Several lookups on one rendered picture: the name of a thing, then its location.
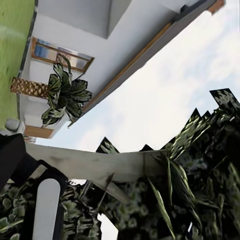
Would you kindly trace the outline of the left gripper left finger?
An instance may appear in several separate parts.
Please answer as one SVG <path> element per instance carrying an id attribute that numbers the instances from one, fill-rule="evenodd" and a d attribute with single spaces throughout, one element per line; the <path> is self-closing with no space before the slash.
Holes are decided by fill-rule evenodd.
<path id="1" fill-rule="evenodd" d="M 22 133 L 0 138 L 0 193 L 26 153 L 25 143 Z"/>

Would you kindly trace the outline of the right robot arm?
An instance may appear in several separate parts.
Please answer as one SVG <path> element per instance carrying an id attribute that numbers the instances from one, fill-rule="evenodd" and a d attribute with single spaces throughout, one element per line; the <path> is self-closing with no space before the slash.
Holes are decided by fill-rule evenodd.
<path id="1" fill-rule="evenodd" d="M 0 139 L 24 134 L 25 123 L 24 120 L 8 118 L 5 128 L 0 130 Z M 65 209 L 59 204 L 68 187 L 69 177 L 46 161 L 33 159 L 26 152 L 10 179 L 21 187 L 40 165 L 48 169 L 29 189 L 35 196 L 34 207 L 25 210 L 20 240 L 62 240 Z"/>

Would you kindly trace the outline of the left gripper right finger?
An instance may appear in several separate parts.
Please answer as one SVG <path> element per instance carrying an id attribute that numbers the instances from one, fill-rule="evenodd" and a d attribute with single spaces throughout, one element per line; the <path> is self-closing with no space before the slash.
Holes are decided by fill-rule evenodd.
<path id="1" fill-rule="evenodd" d="M 224 145 L 224 151 L 240 173 L 240 135 L 229 133 Z"/>

